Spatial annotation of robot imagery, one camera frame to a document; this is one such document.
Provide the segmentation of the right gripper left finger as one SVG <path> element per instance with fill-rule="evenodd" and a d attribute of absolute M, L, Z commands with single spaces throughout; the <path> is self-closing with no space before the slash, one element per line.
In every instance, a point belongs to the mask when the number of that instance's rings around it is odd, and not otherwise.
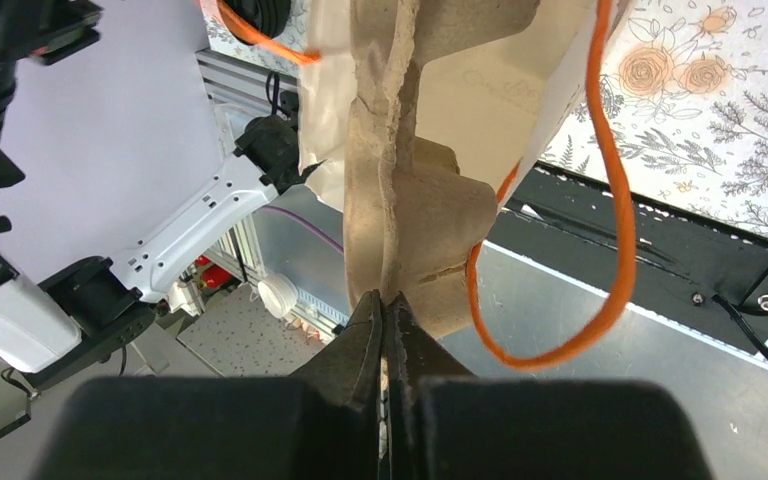
<path fill-rule="evenodd" d="M 290 377 L 305 383 L 303 458 L 325 479 L 376 479 L 384 305 L 362 295 L 346 327 Z"/>

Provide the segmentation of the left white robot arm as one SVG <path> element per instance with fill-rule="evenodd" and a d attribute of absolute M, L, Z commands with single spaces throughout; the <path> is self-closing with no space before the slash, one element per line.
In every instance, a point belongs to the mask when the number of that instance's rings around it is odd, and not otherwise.
<path fill-rule="evenodd" d="M 198 1 L 0 1 L 0 360 L 45 389 L 138 336 L 291 161 L 229 153 Z"/>

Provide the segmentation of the black ribbed cup stack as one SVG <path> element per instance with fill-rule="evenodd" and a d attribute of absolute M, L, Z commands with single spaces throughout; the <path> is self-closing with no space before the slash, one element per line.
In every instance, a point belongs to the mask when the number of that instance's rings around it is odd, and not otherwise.
<path fill-rule="evenodd" d="M 265 36 L 280 36 L 289 21 L 291 0 L 229 0 L 227 5 L 242 20 Z"/>

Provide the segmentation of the single brown pulp carrier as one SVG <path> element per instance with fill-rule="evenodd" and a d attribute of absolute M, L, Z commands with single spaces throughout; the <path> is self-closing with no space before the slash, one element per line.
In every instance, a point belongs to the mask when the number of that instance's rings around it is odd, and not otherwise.
<path fill-rule="evenodd" d="M 466 265 L 497 214 L 495 190 L 463 176 L 455 153 L 421 139 L 423 67 L 525 30 L 534 1 L 354 1 L 357 94 L 345 157 L 344 248 L 352 304 L 404 295 L 433 338 L 471 320 Z"/>

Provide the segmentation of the floral table mat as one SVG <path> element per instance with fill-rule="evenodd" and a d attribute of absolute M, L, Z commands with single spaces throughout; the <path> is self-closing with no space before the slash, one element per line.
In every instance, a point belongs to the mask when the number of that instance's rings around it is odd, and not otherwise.
<path fill-rule="evenodd" d="M 605 116 L 634 193 L 768 239 L 768 1 L 634 1 L 605 54 Z M 429 63 L 417 132 L 499 186 L 528 157 L 604 180 L 582 97 L 537 129 L 557 63 L 586 49 L 589 1 L 544 1 L 524 31 Z"/>

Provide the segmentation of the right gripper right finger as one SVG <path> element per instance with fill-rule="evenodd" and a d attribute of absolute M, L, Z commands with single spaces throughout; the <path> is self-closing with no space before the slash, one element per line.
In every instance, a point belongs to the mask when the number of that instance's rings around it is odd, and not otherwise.
<path fill-rule="evenodd" d="M 426 479 L 421 381 L 438 376 L 471 377 L 473 373 L 421 327 L 404 294 L 397 294 L 383 313 L 388 380 L 386 466 L 391 479 Z"/>

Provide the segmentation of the beige paper bag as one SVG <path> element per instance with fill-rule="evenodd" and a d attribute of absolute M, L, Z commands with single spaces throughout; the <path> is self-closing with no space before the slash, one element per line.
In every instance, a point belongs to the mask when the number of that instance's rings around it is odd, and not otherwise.
<path fill-rule="evenodd" d="M 299 69 L 301 164 L 318 196 L 342 189 L 351 305 L 374 289 L 404 294 L 433 335 L 472 323 L 492 355 L 521 371 L 569 361 L 614 326 L 634 290 L 637 237 L 600 76 L 624 2 L 314 1 L 303 47 L 258 31 L 227 1 L 206 9 Z M 581 103 L 613 196 L 615 278 L 577 334 L 516 357 L 481 317 L 476 263 L 500 210 Z"/>

